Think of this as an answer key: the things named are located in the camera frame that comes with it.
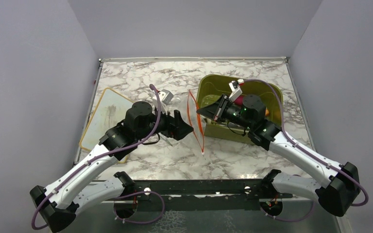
white wall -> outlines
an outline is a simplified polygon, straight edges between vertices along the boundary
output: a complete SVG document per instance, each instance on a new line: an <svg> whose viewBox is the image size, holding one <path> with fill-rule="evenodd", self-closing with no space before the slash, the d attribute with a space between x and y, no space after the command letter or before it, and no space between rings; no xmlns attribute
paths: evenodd
<svg viewBox="0 0 373 233"><path fill-rule="evenodd" d="M352 227L373 232L373 0L323 0L289 63L318 152L357 165L370 194Z"/></svg>
<svg viewBox="0 0 373 233"><path fill-rule="evenodd" d="M30 189L71 168L97 66L66 0L0 0L0 233L31 232Z"/></svg>
<svg viewBox="0 0 373 233"><path fill-rule="evenodd" d="M69 0L97 55L291 56L322 0Z"/></svg>

whiteboard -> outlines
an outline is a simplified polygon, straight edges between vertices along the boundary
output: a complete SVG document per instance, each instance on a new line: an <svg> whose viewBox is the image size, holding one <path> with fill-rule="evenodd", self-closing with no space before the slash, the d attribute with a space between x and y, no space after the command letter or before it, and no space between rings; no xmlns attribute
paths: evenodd
<svg viewBox="0 0 373 233"><path fill-rule="evenodd" d="M113 89L104 89L79 142L80 147L91 151L107 130L125 118L126 111L132 107L132 104L132 101ZM126 159L127 156L119 163L125 163Z"/></svg>

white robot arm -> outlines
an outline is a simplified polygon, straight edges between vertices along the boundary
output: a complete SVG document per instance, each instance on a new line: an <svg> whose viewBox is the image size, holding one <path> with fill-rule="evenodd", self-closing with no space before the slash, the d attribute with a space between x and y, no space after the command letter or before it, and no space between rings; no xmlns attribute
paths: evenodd
<svg viewBox="0 0 373 233"><path fill-rule="evenodd" d="M59 232L67 227L75 217L85 209L112 197L119 197L133 187L133 181L125 172L116 173L111 179L88 186L101 172L123 159L127 154L145 142L151 135L181 140L193 131L186 124L178 110L171 116L166 110L173 95L167 90L155 91L153 111L151 105L144 101L135 102L127 112L125 119L115 127L107 130L98 145L63 177L46 187L36 186L30 195L37 206L32 222L40 213L52 232Z"/></svg>
<svg viewBox="0 0 373 233"><path fill-rule="evenodd" d="M261 80L247 81L259 81L268 85L277 97L282 112L281 102L268 83ZM263 179L265 190L272 194L291 193L316 200L325 210L336 216L343 216L351 205L368 202L368 195L359 184L358 170L353 164L342 165L299 143L284 130L283 124L278 126L266 119L266 106L259 96L244 96L242 106L233 103L238 98L237 93L242 93L242 83L242 80L230 83L232 99L222 95L215 103L198 109L197 113L218 123L229 121L243 127L255 145L290 160L312 177L302 178L272 170ZM366 197L365 201L353 204L361 190Z"/></svg>

yellow bin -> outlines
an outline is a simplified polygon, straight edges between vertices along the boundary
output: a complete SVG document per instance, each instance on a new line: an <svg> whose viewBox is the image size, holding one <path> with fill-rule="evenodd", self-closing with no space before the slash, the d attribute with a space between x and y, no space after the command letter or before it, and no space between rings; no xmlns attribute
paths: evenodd
<svg viewBox="0 0 373 233"><path fill-rule="evenodd" d="M205 76L198 88L197 102L199 107L205 107L215 103L222 94L230 95L231 89L229 83L239 78L210 74ZM282 92L279 88L273 84L270 84L282 103ZM271 91L271 89L261 82L248 82L241 86L242 95L254 94L261 98L262 102L268 108L270 114L267 119L271 120L275 124L281 126L281 114L278 105L278 101ZM247 144L253 144L248 136L239 136L231 132L226 125L218 124L212 120L207 119L204 135L208 137L221 138L236 142L243 142ZM233 129L237 133L243 133L243 129Z"/></svg>

black metal frame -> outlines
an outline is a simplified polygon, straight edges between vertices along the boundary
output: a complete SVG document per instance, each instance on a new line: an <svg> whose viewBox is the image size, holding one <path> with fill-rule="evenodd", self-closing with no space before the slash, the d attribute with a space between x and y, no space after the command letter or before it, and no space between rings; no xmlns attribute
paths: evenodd
<svg viewBox="0 0 373 233"><path fill-rule="evenodd" d="M149 188L159 193L164 198L167 211L260 210L260 199L276 197L275 194L261 188L262 179L134 180L134 182L136 191ZM278 194L278 198L292 198L292 194ZM138 195L136 201L137 211L162 210L161 200L156 195ZM116 203L116 207L120 209L125 206L131 208L132 204Z"/></svg>

